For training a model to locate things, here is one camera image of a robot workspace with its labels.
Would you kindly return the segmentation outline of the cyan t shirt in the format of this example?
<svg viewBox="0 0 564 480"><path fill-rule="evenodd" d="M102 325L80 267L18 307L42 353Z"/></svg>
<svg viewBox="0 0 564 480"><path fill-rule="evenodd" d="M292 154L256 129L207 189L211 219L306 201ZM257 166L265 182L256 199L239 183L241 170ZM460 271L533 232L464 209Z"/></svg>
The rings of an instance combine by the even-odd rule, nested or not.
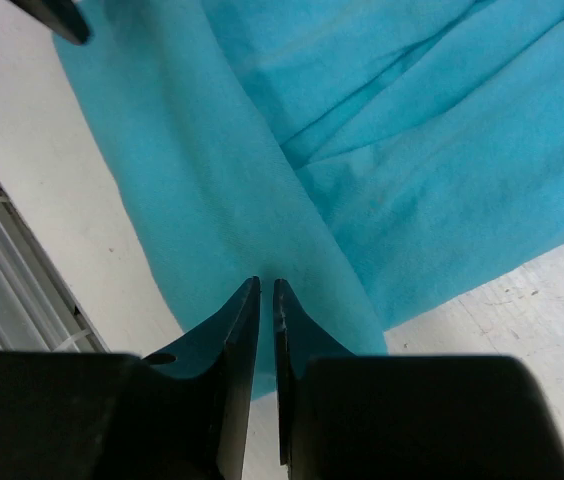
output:
<svg viewBox="0 0 564 480"><path fill-rule="evenodd" d="M564 244L564 1L84 1L54 46L184 329L275 280L349 350Z"/></svg>

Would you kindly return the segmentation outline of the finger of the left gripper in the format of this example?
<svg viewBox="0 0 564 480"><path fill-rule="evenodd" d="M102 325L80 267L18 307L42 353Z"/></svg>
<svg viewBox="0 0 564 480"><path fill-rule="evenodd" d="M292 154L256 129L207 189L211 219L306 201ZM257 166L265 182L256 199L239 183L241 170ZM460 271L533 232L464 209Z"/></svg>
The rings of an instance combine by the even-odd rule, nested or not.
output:
<svg viewBox="0 0 564 480"><path fill-rule="evenodd" d="M84 45L91 30L71 0L10 0L49 30L74 45Z"/></svg>

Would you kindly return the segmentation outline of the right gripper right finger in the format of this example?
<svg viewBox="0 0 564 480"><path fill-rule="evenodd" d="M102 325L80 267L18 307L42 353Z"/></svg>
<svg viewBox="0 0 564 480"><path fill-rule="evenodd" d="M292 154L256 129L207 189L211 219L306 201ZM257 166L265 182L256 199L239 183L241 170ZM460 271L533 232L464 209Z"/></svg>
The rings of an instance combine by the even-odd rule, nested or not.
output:
<svg viewBox="0 0 564 480"><path fill-rule="evenodd" d="M530 371L503 355L357 356L273 293L280 462L292 479L564 479Z"/></svg>

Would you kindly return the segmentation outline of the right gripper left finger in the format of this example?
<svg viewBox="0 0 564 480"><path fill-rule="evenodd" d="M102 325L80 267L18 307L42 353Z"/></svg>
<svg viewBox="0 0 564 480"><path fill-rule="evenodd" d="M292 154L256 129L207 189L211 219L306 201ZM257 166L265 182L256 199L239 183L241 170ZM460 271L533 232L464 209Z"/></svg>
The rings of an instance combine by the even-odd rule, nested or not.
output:
<svg viewBox="0 0 564 480"><path fill-rule="evenodd" d="M247 279L161 350L0 351L0 479L238 479L260 324Z"/></svg>

